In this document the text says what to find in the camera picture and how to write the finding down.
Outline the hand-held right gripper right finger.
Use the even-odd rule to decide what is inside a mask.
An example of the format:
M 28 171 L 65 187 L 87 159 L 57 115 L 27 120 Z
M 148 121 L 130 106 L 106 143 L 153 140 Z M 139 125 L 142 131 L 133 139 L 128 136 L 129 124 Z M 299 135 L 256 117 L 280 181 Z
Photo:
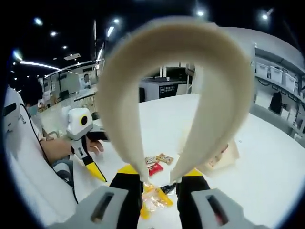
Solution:
M 183 176 L 177 183 L 177 209 L 183 229 L 245 229 L 243 211 L 202 175 Z

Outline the person's left hand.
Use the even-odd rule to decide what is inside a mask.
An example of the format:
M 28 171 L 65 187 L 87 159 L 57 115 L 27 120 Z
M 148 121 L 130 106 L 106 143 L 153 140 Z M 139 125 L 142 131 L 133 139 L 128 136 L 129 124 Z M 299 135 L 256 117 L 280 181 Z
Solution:
M 93 152 L 95 155 L 104 151 L 103 145 L 99 141 L 90 140 L 86 137 L 86 146 L 89 152 Z

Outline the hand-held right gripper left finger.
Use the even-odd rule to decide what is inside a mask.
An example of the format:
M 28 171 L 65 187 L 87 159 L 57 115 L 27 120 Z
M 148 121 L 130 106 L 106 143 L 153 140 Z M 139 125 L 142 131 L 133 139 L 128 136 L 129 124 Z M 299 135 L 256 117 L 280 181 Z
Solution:
M 85 192 L 79 202 L 77 229 L 136 229 L 142 209 L 143 182 L 137 173 L 117 172 L 109 186 Z

